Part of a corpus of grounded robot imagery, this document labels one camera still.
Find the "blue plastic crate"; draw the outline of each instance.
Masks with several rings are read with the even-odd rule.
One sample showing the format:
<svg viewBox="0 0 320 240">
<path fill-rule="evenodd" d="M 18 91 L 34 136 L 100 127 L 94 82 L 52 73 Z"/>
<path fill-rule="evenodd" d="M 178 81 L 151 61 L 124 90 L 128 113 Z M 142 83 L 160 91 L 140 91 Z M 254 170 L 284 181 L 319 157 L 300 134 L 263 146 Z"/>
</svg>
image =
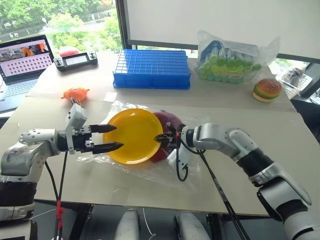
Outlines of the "blue plastic crate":
<svg viewBox="0 0 320 240">
<path fill-rule="evenodd" d="M 185 51 L 122 49 L 113 76 L 116 88 L 190 88 Z"/>
</svg>

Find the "hamburger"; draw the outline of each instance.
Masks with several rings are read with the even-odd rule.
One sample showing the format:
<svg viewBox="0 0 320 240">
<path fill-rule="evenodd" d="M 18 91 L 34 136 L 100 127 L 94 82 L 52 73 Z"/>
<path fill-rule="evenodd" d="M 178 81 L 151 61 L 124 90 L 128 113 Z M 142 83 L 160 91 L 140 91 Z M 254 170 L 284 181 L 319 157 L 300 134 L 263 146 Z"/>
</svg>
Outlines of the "hamburger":
<svg viewBox="0 0 320 240">
<path fill-rule="evenodd" d="M 261 102 L 270 103 L 279 96 L 281 89 L 280 82 L 273 78 L 267 78 L 259 81 L 254 86 L 252 95 Z"/>
</svg>

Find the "clear plastic sheet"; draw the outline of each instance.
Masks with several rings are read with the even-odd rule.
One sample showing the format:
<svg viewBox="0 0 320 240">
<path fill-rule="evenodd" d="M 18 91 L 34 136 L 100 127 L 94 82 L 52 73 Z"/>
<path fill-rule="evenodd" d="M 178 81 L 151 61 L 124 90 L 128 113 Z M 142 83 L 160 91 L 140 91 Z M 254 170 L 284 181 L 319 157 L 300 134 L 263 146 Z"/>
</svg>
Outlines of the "clear plastic sheet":
<svg viewBox="0 0 320 240">
<path fill-rule="evenodd" d="M 206 31 L 198 32 L 197 72 L 201 79 L 231 84 L 261 80 L 264 68 L 276 58 L 280 38 L 268 46 L 226 41 Z"/>
<path fill-rule="evenodd" d="M 145 109 L 152 113 L 163 111 L 162 109 L 155 109 L 144 105 L 115 101 L 111 105 L 110 111 L 101 124 L 107 124 L 114 115 L 123 110 L 134 108 Z M 196 117 L 181 114 L 179 114 L 177 117 L 182 121 L 182 123 L 192 127 L 196 127 L 209 121 L 208 117 Z M 176 169 L 172 168 L 166 159 L 157 162 L 148 160 L 138 164 L 121 164 L 113 160 L 107 153 L 101 153 L 85 157 L 79 156 L 77 161 L 85 163 L 90 163 L 93 161 L 96 163 L 106 164 L 114 168 L 116 171 L 122 171 L 151 182 L 156 182 L 169 187 L 186 189 L 188 191 L 196 192 L 197 188 L 202 182 L 201 160 L 197 155 L 193 155 L 188 163 L 188 177 L 184 182 L 180 182 L 178 180 Z M 181 177 L 183 177 L 184 174 L 184 170 L 180 171 Z"/>
</svg>

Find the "plastic plate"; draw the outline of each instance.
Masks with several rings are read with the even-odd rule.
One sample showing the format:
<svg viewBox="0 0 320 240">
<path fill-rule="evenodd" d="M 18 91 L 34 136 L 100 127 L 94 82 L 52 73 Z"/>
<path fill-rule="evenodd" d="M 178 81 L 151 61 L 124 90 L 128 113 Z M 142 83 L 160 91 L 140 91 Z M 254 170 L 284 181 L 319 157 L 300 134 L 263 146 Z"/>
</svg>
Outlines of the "plastic plate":
<svg viewBox="0 0 320 240">
<path fill-rule="evenodd" d="M 120 142 L 124 145 L 108 154 L 122 164 L 138 164 L 150 159 L 160 148 L 155 137 L 163 133 L 159 119 L 140 108 L 123 110 L 109 124 L 116 130 L 103 134 L 103 142 Z"/>
</svg>

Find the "remote controller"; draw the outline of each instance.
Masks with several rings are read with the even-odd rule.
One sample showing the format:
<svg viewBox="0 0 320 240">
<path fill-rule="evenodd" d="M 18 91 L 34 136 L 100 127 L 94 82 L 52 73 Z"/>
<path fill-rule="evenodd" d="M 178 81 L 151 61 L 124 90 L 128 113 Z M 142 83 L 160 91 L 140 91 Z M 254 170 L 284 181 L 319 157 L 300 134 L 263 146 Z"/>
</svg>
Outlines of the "remote controller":
<svg viewBox="0 0 320 240">
<path fill-rule="evenodd" d="M 59 71 L 64 72 L 66 70 L 82 67 L 85 65 L 96 65 L 98 64 L 98 59 L 96 52 L 89 51 L 70 56 L 55 57 L 53 59 L 53 62 Z"/>
</svg>

